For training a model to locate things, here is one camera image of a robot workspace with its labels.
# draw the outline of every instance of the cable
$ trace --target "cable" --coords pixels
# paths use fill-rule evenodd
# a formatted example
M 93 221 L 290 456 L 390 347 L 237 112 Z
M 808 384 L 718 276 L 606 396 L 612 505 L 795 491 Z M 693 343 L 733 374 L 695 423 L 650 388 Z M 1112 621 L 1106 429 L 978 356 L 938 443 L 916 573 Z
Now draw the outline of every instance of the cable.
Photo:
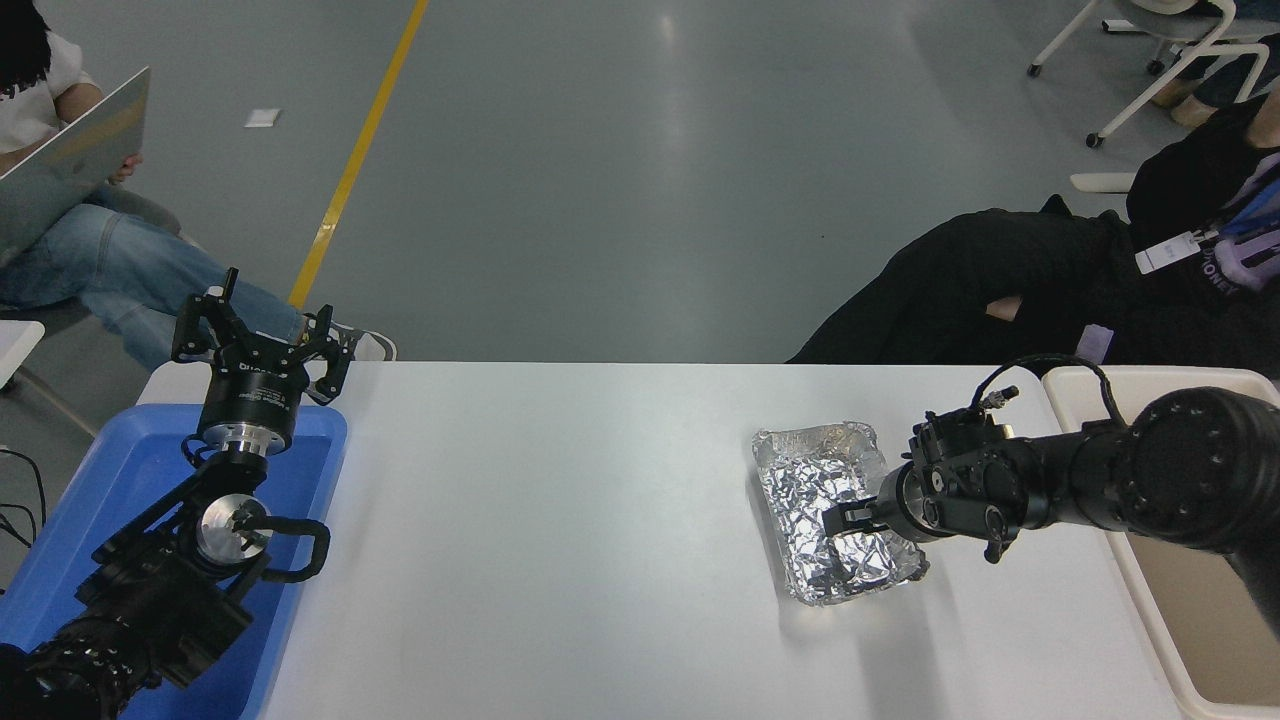
M 211 452 L 214 448 L 206 445 L 198 450 L 191 450 L 191 447 L 187 443 L 189 443 L 193 439 L 200 439 L 200 436 L 192 433 L 182 438 L 182 456 L 187 459 L 187 462 L 189 462 L 192 468 L 196 468 L 198 470 L 200 466 L 205 464 L 205 460 L 207 460 L 205 455 Z
M 973 393 L 973 401 L 969 404 L 969 407 L 972 407 L 973 410 L 978 410 L 978 405 L 982 402 L 982 393 L 986 392 L 987 387 L 991 383 L 993 383 L 996 378 L 998 378 L 1006 370 L 1010 370 L 1012 368 L 1030 369 L 1029 365 L 1032 363 L 1055 363 L 1056 364 L 1055 366 L 1079 365 L 1082 368 L 1088 368 L 1089 370 L 1092 370 L 1093 374 L 1098 377 L 1098 386 L 1102 393 L 1102 406 L 1106 407 L 1107 415 L 1110 415 L 1111 419 L 1119 423 L 1120 425 L 1125 425 L 1124 418 L 1120 416 L 1120 409 L 1116 406 L 1115 395 L 1111 392 L 1111 380 L 1107 379 L 1107 375 L 1106 373 L 1102 372 L 1102 368 L 1098 368 L 1096 364 L 1089 363 L 1083 357 L 1076 357 L 1074 355 L 1062 355 L 1060 352 L 1039 352 L 1036 355 L 1027 355 L 1016 360 L 1005 363 L 1004 365 L 997 368 L 995 373 L 988 375 L 987 379 L 982 380 L 982 384 L 979 384 L 978 389 Z
M 26 460 L 31 465 L 31 471 L 36 474 L 36 491 L 40 493 L 40 527 L 44 528 L 45 523 L 49 521 L 49 503 L 45 500 L 45 480 L 40 477 L 40 466 L 31 457 L 8 447 L 0 447 L 0 452 Z
M 14 505 L 12 502 L 0 502 L 0 507 L 13 507 L 14 510 L 22 510 L 27 514 L 27 520 L 31 523 L 31 542 L 36 542 L 36 516 L 31 514 L 31 509 L 26 505 Z
M 4 515 L 0 515 L 0 520 L 4 520 L 3 523 L 0 523 L 0 530 L 4 530 L 6 533 L 9 533 L 10 536 L 13 536 L 22 544 L 24 544 L 27 547 L 31 547 L 31 543 L 27 542 L 27 538 L 24 538 L 20 534 L 18 534 L 18 530 L 15 530 L 13 528 L 13 525 L 9 524 L 9 519 L 8 518 L 5 518 Z

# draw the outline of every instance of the gray floor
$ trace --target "gray floor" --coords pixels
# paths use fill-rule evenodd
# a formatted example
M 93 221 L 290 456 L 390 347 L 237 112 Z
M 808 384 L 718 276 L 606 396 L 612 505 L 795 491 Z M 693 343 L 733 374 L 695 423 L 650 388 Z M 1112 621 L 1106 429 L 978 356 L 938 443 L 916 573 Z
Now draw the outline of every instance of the gray floor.
M 154 68 L 131 181 L 248 279 L 288 293 L 413 3 L 45 0 L 114 87 Z M 407 360 L 777 363 L 888 256 L 1181 132 L 1148 108 L 1151 41 L 1021 0 L 434 0 L 308 302 Z M 273 129 L 244 129 L 282 108 Z M 86 320 L 29 366 L 105 421 L 146 373 Z M 88 441 L 29 388 L 0 442 L 51 496 Z M 0 459 L 0 496 L 32 503 Z M 0 585 L 22 548 L 0 543 Z

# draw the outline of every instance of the black hair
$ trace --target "black hair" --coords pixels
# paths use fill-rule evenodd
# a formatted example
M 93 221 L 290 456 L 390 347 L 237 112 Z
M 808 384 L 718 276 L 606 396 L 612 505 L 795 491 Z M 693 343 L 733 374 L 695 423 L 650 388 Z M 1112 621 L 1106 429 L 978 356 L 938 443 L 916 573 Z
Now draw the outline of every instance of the black hair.
M 45 79 L 52 63 L 47 33 L 35 0 L 0 0 L 0 92 Z

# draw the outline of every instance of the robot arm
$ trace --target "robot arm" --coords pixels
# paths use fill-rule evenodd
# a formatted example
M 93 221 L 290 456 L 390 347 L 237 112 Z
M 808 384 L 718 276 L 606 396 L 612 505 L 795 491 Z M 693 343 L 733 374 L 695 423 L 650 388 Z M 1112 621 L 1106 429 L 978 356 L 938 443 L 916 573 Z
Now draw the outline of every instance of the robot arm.
M 1139 533 L 1226 555 L 1280 637 L 1280 410 L 1192 388 L 1156 400 L 1128 428 L 1115 419 L 1030 439 L 987 413 L 1010 389 L 927 414 L 910 460 L 876 497 L 828 510 L 827 534 L 968 536 L 998 562 L 1021 529 L 1061 521 Z
M 188 438 L 209 457 L 184 442 L 196 471 L 93 552 L 100 568 L 76 591 L 78 618 L 29 653 L 0 644 L 0 720 L 111 720 L 161 679 L 187 687 L 253 621 L 241 601 L 255 583 L 296 583 L 324 566 L 329 529 L 273 516 L 253 491 L 268 456 L 292 443 L 302 395 L 324 405 L 342 391 L 352 347 L 328 337 L 328 305 L 302 345 L 250 332 L 230 306 L 234 284 L 233 268 L 220 290 L 192 295 L 174 337 L 174 360 L 212 365 Z M 326 373 L 311 383 L 303 363 L 316 357 Z M 268 568 L 273 533 L 310 536 L 310 562 Z

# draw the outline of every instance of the white t-shirt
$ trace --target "white t-shirt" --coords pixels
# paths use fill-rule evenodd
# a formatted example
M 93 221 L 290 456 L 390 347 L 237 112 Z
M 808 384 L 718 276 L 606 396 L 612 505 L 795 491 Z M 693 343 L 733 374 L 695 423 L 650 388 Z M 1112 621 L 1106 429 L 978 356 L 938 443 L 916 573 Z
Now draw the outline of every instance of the white t-shirt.
M 51 64 L 47 79 L 31 87 L 0 88 L 0 152 L 13 152 L 63 128 L 54 99 L 73 85 L 92 78 L 81 69 L 81 49 L 49 33 Z

